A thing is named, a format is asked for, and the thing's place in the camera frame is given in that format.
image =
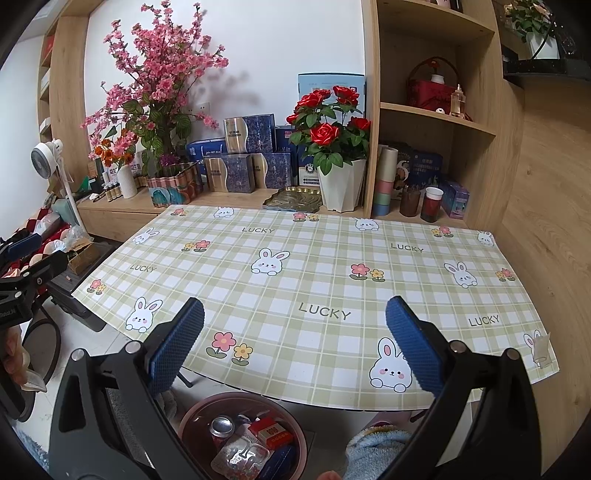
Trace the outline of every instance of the blue box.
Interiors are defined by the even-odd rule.
[[[275,127],[275,150],[279,153],[290,153],[291,155],[291,177],[292,185],[297,185],[298,181],[298,161],[297,145],[290,143],[291,134],[295,131],[292,125],[282,125]]]
[[[197,169],[202,176],[207,176],[204,157],[211,157],[227,153],[226,140],[224,138],[214,138],[211,140],[199,140],[187,145],[187,153],[191,161],[197,163]]]
[[[441,181],[439,188],[443,190],[442,206],[449,218],[463,219],[470,192],[451,180]]]
[[[258,189],[283,189],[293,185],[291,153],[253,153],[252,169]]]
[[[413,190],[439,185],[443,157],[438,153],[414,151],[407,185]]]
[[[203,159],[207,183],[212,192],[252,193],[255,178],[250,155],[222,154]]]
[[[275,151],[275,115],[226,118],[228,153],[273,153]]]
[[[356,73],[300,73],[297,80],[300,99],[315,90],[328,89],[333,92],[332,97],[325,100],[325,103],[336,102],[336,95],[333,91],[334,86],[352,88],[359,94],[359,106],[357,108],[362,115],[365,115],[365,75]]]

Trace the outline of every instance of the plaid tablecloth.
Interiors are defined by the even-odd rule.
[[[394,295],[475,352],[517,348],[532,382],[558,372],[551,346],[549,363],[534,363],[528,342],[544,326],[484,232],[171,206],[74,292],[139,340],[197,297],[206,325],[185,366],[236,388],[322,407],[426,408],[433,397],[385,324]]]

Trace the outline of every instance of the purple flower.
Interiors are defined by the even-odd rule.
[[[178,163],[178,157],[172,155],[172,153],[165,153],[160,157],[160,164],[163,167],[169,167]]]

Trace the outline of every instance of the perfume bottle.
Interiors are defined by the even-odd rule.
[[[458,84],[457,90],[452,93],[452,109],[449,114],[459,118],[466,118],[466,95]]]

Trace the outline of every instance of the finger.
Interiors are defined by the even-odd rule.
[[[21,326],[16,325],[14,327],[10,327],[6,333],[6,353],[9,356],[13,356],[14,353],[17,351],[18,346],[21,344]]]
[[[318,480],[342,480],[337,472],[325,472],[318,477]]]

